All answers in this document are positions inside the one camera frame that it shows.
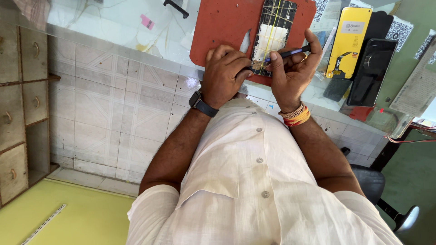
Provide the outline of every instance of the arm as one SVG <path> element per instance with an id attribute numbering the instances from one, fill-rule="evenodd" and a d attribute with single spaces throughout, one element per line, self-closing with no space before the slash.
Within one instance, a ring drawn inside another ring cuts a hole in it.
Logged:
<path id="1" fill-rule="evenodd" d="M 250 64 L 244 53 L 230 46 L 220 45 L 210 50 L 206 56 L 202 100 L 212 108 L 220 108 L 253 74 L 250 70 L 242 70 Z M 180 192 L 180 183 L 210 119 L 197 109 L 188 111 L 151 160 L 142 178 L 139 194 L 160 184 L 170 185 Z"/>
<path id="2" fill-rule="evenodd" d="M 322 49 L 317 37 L 309 29 L 304 34 L 311 49 L 307 59 L 304 60 L 302 53 L 285 59 L 277 52 L 270 54 L 272 63 L 267 70 L 272 71 L 271 89 L 282 112 L 292 112 L 300 106 L 301 94 L 321 58 Z M 313 118 L 290 127 L 290 131 L 319 187 L 330 192 L 353 191 L 364 196 L 347 159 Z"/>

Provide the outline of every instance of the orange repair mat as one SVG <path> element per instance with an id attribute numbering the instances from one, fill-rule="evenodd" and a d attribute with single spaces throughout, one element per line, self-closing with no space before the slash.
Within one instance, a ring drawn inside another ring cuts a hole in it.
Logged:
<path id="1" fill-rule="evenodd" d="M 251 29 L 250 45 L 246 55 L 250 59 L 264 2 L 264 0 L 202 0 L 189 55 L 192 62 L 204 67 L 207 52 L 220 44 L 239 50 L 249 29 Z M 317 8 L 312 0 L 292 0 L 292 2 L 297 4 L 297 10 L 286 47 L 300 48 L 304 42 L 304 30 L 312 24 Z M 271 86 L 272 78 L 254 75 L 248 80 Z"/>

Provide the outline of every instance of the yellow phone display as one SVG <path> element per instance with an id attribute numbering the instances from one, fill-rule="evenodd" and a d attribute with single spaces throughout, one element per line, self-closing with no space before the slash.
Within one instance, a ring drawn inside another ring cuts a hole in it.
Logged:
<path id="1" fill-rule="evenodd" d="M 369 8 L 343 8 L 327 66 L 328 78 L 353 76 L 371 14 Z"/>

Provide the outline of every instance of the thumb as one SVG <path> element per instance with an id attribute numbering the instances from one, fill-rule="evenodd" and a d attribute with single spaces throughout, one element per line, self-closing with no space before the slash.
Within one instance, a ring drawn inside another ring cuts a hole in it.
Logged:
<path id="1" fill-rule="evenodd" d="M 247 77 L 250 77 L 253 75 L 253 72 L 251 70 L 242 70 L 236 74 L 236 83 L 240 86 Z"/>
<path id="2" fill-rule="evenodd" d="M 272 71 L 272 82 L 286 82 L 286 73 L 283 66 L 283 59 L 279 53 L 276 51 L 271 51 L 269 53 L 271 58 L 271 64 L 267 66 L 267 71 Z"/>

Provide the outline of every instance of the black phone screen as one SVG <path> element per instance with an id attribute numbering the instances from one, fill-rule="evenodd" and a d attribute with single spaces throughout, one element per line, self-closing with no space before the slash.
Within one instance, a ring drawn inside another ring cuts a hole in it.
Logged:
<path id="1" fill-rule="evenodd" d="M 391 63 L 397 41 L 370 39 L 351 86 L 347 105 L 373 107 Z"/>

